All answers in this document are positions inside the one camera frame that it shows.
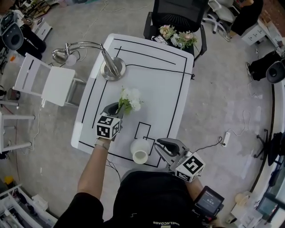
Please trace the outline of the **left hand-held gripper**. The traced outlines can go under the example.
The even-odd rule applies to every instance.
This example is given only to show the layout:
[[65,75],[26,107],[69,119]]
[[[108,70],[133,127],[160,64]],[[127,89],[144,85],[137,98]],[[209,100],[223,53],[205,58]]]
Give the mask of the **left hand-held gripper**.
[[96,123],[96,133],[100,138],[114,140],[121,130],[124,110],[117,111],[117,103],[107,105]]

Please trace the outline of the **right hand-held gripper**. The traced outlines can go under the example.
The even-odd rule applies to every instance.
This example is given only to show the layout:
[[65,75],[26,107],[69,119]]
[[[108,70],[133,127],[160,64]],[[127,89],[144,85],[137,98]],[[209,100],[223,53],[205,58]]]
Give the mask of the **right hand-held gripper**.
[[197,152],[186,151],[187,147],[177,139],[159,138],[154,148],[175,176],[186,182],[192,182],[205,167],[205,162]]

